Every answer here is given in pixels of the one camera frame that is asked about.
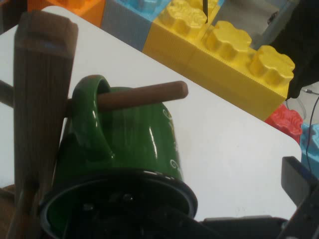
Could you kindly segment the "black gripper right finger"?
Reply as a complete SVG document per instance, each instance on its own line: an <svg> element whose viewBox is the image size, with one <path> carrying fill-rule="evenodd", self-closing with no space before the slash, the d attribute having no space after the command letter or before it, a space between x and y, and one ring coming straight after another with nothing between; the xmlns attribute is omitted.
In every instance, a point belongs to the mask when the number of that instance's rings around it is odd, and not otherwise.
<svg viewBox="0 0 319 239"><path fill-rule="evenodd" d="M319 180L293 156L282 158L281 185L297 209L279 239L319 237Z"/></svg>

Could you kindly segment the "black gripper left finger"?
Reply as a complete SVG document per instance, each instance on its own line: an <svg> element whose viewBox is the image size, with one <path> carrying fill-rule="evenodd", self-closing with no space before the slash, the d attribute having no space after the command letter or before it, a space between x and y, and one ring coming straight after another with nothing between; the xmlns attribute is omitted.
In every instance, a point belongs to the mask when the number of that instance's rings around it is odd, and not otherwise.
<svg viewBox="0 0 319 239"><path fill-rule="evenodd" d="M192 192L94 192L74 212L76 239L213 239Z"/></svg>

